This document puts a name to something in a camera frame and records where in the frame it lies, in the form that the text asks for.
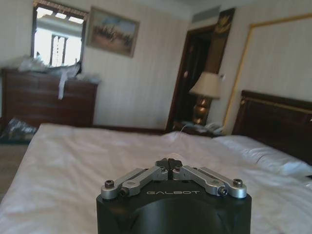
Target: lamp base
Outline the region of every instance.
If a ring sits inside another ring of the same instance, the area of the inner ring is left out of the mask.
[[[210,97],[198,97],[197,103],[193,109],[193,123],[199,125],[206,125],[208,113],[212,98]]]

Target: wooden dresser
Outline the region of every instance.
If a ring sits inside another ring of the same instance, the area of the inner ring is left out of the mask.
[[[16,117],[36,127],[42,123],[92,126],[98,85],[68,80],[59,100],[59,80],[42,73],[3,69],[3,125]]]

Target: white cloth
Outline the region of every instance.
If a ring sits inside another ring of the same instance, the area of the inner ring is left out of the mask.
[[[253,198],[253,234],[310,234],[312,190],[263,171],[207,137],[164,136],[45,124],[0,204],[1,234],[96,234],[96,197],[106,179],[173,157],[241,178]]]
[[[65,70],[62,71],[62,75],[59,80],[59,85],[58,85],[58,99],[62,100],[64,97],[64,87],[65,87],[65,82],[68,80],[67,72]]]

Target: white bed sheet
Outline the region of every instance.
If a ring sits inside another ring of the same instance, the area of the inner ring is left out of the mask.
[[[312,175],[312,166],[309,164],[249,137],[219,136],[214,140],[266,171],[297,178]]]
[[[253,198],[253,234],[311,233],[311,186],[244,162],[219,142],[52,124],[39,128],[0,204],[0,233],[96,234],[96,197],[104,180],[164,157],[243,179]]]

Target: metal linkage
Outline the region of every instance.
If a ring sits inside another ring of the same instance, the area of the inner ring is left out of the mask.
[[[121,196],[134,196],[140,193],[142,187],[152,180],[167,180],[168,171],[164,167],[154,166],[139,176],[123,182],[120,190]]]
[[[139,174],[143,173],[144,169],[136,168],[133,171],[129,172],[128,174],[124,175],[123,177],[113,181],[107,180],[105,184],[101,187],[101,196],[103,199],[114,199],[118,196],[122,183],[132,179]]]
[[[241,179],[231,180],[206,167],[201,167],[198,169],[198,171],[202,172],[207,176],[212,176],[213,178],[221,180],[225,184],[225,187],[230,196],[236,198],[245,198],[247,196],[247,187],[243,184],[243,181]]]
[[[176,166],[172,173],[174,180],[192,180],[211,195],[226,196],[229,193],[235,198],[247,196],[247,188],[241,179],[228,179],[206,167],[195,169],[190,166]],[[137,168],[115,181],[105,181],[101,187],[101,196],[103,199],[114,199],[119,194],[135,196],[152,180],[168,180],[168,170],[163,166],[154,166],[148,170]]]
[[[228,193],[224,182],[211,178],[190,166],[176,167],[173,174],[176,180],[193,180],[211,195],[226,196]]]

